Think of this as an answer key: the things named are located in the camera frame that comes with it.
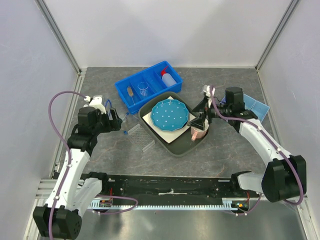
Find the white wall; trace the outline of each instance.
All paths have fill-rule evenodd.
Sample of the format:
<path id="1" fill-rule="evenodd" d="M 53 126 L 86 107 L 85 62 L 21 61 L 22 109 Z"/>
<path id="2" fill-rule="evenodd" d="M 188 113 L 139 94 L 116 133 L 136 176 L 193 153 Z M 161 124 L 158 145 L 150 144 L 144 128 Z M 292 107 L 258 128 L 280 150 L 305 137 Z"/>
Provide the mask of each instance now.
<path id="1" fill-rule="evenodd" d="M 76 73 L 34 0 L 0 1 L 0 33 L 0 239 L 20 240 L 58 145 L 48 103 Z M 68 101 L 54 103 L 59 128 Z"/>
<path id="2" fill-rule="evenodd" d="M 84 67 L 255 66 L 290 0 L 45 0 Z"/>
<path id="3" fill-rule="evenodd" d="M 320 213 L 319 12 L 318 0 L 300 1 L 260 70 L 283 145 L 307 161 L 307 195 L 315 213 Z"/>

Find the pink mug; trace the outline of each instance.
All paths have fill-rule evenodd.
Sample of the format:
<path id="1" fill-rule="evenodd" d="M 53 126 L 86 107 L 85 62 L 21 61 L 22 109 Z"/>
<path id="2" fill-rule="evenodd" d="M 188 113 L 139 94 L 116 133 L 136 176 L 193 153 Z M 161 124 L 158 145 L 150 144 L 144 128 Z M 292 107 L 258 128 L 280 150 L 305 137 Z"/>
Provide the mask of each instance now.
<path id="1" fill-rule="evenodd" d="M 204 126 L 205 126 L 204 130 L 201 130 L 201 129 L 193 127 L 193 126 L 191 127 L 191 135 L 192 135 L 191 140 L 192 141 L 195 141 L 196 139 L 202 139 L 206 135 L 208 128 L 209 128 L 208 120 L 205 121 Z"/>

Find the teal plate with white dots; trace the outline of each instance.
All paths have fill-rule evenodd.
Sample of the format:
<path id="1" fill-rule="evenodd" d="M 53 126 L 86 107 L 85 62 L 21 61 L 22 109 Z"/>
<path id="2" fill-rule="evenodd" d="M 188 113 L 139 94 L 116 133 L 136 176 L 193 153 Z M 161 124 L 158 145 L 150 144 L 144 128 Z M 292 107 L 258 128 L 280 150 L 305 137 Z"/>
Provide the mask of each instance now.
<path id="1" fill-rule="evenodd" d="M 176 99 L 166 99 L 158 102 L 151 111 L 153 124 L 163 131 L 181 129 L 189 119 L 186 105 Z"/>

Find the red spray nozzle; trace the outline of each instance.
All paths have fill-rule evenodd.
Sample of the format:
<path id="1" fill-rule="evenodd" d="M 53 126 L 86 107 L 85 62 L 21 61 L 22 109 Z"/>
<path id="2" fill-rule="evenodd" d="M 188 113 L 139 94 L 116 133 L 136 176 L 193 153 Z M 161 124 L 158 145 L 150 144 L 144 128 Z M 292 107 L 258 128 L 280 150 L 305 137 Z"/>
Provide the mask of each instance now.
<path id="1" fill-rule="evenodd" d="M 167 72 L 166 72 L 166 69 L 168 68 L 169 66 L 166 66 L 162 71 L 161 71 L 161 76 L 165 75 Z"/>

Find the dark gray bin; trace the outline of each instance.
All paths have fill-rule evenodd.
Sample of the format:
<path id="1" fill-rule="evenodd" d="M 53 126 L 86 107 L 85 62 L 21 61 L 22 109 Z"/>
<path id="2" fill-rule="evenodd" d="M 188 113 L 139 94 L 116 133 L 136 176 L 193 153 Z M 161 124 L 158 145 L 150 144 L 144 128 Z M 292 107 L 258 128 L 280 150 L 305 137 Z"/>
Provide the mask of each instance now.
<path id="1" fill-rule="evenodd" d="M 139 110 L 138 117 L 142 122 L 144 128 L 149 132 L 149 134 L 155 138 L 171 155 L 175 157 L 183 157 L 187 153 L 194 150 L 200 143 L 202 143 L 205 138 L 207 137 L 209 130 L 206 132 L 206 135 L 203 138 L 196 139 L 195 141 L 191 141 L 191 128 L 186 130 L 183 134 L 181 134 L 176 140 L 171 143 L 167 143 L 165 140 L 162 139 L 143 119 L 143 116 L 147 115 L 151 112 L 152 108 L 160 101 L 165 100 L 169 97 L 173 99 L 177 99 L 180 102 L 184 103 L 190 113 L 192 113 L 192 108 L 186 104 L 184 100 L 181 99 L 175 92 L 167 91 L 149 102 L 147 102 L 144 106 L 142 106 Z"/>

